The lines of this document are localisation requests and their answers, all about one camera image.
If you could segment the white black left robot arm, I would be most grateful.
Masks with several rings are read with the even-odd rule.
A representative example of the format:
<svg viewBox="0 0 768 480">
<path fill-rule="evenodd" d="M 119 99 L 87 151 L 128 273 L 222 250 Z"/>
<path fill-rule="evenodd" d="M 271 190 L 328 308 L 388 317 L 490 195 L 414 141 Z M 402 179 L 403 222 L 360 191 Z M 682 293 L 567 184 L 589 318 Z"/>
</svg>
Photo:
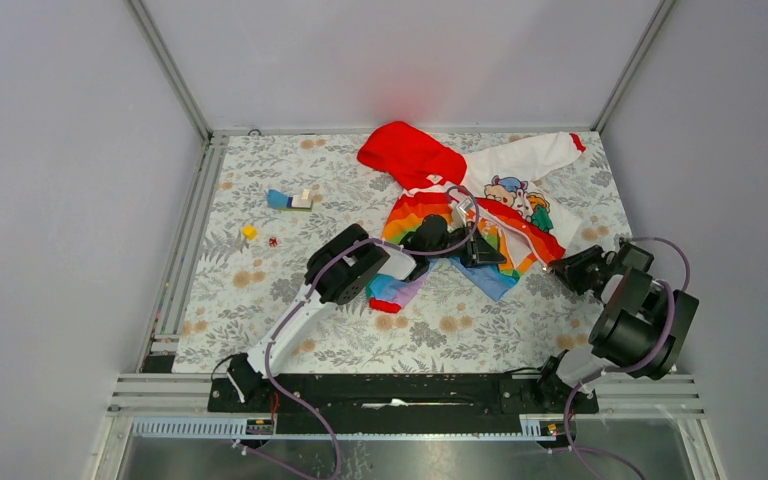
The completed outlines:
<svg viewBox="0 0 768 480">
<path fill-rule="evenodd" d="M 292 343 L 305 337 L 321 316 L 357 297 L 378 275 L 413 282 L 430 270 L 431 261 L 454 258 L 465 268 L 501 265 L 505 257 L 473 222 L 451 228 L 430 215 L 399 243 L 374 239 L 352 224 L 318 249 L 292 304 L 261 340 L 227 361 L 232 398 L 248 411 L 269 401 L 269 379 L 282 372 Z"/>
</svg>

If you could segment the rainbow red white kids jacket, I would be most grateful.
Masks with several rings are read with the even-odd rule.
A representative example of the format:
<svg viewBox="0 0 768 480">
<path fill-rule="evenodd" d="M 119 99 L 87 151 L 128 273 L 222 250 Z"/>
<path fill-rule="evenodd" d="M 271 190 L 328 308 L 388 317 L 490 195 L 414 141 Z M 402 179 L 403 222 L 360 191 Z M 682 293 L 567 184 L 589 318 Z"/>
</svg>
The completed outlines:
<svg viewBox="0 0 768 480">
<path fill-rule="evenodd" d="M 474 197 L 467 215 L 478 232 L 503 256 L 499 265 L 453 265 L 488 297 L 499 300 L 534 264 L 560 259 L 581 220 L 540 186 L 546 175 L 585 157 L 576 133 L 542 134 L 473 153 L 459 153 L 401 121 L 376 129 L 360 148 L 358 161 L 390 174 L 403 191 L 395 201 L 382 237 L 397 244 L 429 215 L 450 226 L 457 200 Z"/>
</svg>

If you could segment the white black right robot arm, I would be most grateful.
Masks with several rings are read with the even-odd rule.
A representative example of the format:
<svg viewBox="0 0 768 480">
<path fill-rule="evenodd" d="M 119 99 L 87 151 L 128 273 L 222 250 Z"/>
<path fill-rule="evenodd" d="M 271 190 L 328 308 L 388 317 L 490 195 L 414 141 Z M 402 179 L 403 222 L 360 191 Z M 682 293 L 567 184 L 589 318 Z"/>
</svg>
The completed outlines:
<svg viewBox="0 0 768 480">
<path fill-rule="evenodd" d="M 654 256 L 639 243 L 622 238 L 615 251 L 592 246 L 548 264 L 565 287 L 591 295 L 602 311 L 585 346 L 542 366 L 531 397 L 543 410 L 574 405 L 610 374 L 659 380 L 675 366 L 699 301 L 687 282 L 674 288 L 653 277 Z"/>
</svg>

